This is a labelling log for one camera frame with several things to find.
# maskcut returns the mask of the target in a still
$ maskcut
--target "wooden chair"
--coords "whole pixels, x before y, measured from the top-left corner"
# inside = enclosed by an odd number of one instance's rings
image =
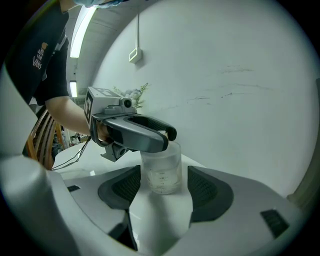
[[[47,170],[54,165],[52,146],[55,132],[64,150],[61,125],[57,123],[46,109],[38,118],[26,142],[28,156],[41,163]]]

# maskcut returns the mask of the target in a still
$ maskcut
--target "black cable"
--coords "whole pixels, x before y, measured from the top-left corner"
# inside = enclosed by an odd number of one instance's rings
[[[74,163],[78,162],[79,159],[80,159],[80,157],[82,156],[84,150],[86,149],[86,147],[87,147],[87,145],[88,145],[88,142],[89,142],[90,140],[91,140],[91,137],[88,138],[88,140],[85,142],[85,144],[83,145],[83,147],[79,150],[79,152],[77,152],[77,153],[75,154],[74,157],[72,157],[72,158],[70,158],[68,161],[65,161],[64,163],[59,164],[59,165],[57,165],[56,167],[52,168],[51,171],[60,170],[60,169],[63,169],[63,168],[65,168],[65,167],[68,167],[68,166],[73,165]],[[79,155],[79,157],[78,157],[77,160],[68,163],[69,161],[71,161],[72,159],[74,159],[79,153],[80,153],[80,155]]]

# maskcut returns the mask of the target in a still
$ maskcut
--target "black sleeve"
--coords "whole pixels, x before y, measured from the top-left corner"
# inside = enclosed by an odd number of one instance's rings
[[[36,89],[34,97],[39,106],[45,101],[60,96],[69,96],[66,80],[66,65],[68,56],[68,38],[59,51],[51,57],[46,68],[46,79]]]

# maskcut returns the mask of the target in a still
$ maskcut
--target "electrical box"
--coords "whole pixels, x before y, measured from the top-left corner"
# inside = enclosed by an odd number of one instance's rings
[[[129,54],[129,62],[135,64],[142,58],[142,50],[137,47]]]

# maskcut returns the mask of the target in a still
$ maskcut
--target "fluorescent light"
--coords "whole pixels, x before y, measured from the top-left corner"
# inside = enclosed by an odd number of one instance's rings
[[[73,98],[77,97],[77,82],[76,81],[70,81],[70,90],[71,90],[71,96]]]
[[[95,7],[86,8],[85,6],[82,6],[73,30],[70,50],[71,58],[79,58],[87,27],[95,11]]]

